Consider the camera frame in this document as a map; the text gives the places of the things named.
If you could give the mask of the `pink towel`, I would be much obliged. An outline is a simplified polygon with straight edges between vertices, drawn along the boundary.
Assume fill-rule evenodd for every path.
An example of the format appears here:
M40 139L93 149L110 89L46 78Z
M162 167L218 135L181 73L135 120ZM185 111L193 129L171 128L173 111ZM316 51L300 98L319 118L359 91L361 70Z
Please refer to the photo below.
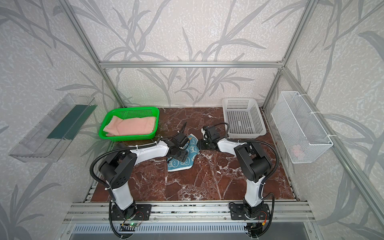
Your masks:
M156 120L156 117L123 120L117 116L113 116L110 123L103 128L103 131L107 133L108 137L148 135L154 131Z

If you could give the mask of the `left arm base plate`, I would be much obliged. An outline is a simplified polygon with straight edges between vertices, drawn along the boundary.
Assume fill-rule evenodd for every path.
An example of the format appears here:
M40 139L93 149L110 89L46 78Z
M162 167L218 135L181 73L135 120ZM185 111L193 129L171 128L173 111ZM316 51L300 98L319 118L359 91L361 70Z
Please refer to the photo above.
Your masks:
M115 204L109 209L109 217L112 221L148 221L150 218L152 205L135 204L126 210L120 210Z

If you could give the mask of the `teal patterned towel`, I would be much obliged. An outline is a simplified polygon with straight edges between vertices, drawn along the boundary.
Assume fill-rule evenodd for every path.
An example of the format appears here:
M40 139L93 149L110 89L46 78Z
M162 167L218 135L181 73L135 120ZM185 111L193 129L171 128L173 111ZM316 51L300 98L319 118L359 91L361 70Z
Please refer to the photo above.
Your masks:
M189 134L189 145L186 148L187 157L184 162L181 162L174 158L168 158L168 172L176 172L182 170L188 170L192 168L194 164L195 157L198 155L200 150L197 147L198 139L195 135Z

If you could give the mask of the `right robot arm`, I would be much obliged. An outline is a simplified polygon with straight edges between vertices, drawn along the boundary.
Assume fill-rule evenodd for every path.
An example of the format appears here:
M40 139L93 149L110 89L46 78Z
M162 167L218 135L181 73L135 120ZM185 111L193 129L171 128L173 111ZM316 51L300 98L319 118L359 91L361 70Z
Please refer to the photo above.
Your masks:
M256 211L264 203L264 185L272 172L272 163L262 145L269 144L255 139L233 140L221 136L216 126L201 129L203 138L198 140L200 150L214 150L237 157L242 173L247 179L244 207L247 211Z

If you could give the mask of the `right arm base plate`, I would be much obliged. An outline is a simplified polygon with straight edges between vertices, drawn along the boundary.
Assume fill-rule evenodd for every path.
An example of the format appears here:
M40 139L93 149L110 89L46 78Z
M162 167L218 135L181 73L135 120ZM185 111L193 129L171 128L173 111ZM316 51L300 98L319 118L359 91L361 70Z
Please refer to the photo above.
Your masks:
M259 205L251 207L247 203L229 203L231 220L262 220L266 222L271 217L269 205L262 201Z

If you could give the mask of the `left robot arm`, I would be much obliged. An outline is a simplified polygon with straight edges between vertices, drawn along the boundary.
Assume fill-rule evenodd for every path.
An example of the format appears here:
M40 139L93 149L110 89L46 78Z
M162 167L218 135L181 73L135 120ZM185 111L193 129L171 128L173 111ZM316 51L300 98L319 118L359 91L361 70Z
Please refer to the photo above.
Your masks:
M171 139L160 138L151 144L117 148L102 157L99 172L117 207L125 211L134 206L129 179L135 165L162 157L184 162L188 156L189 143L190 140L185 134L178 133Z

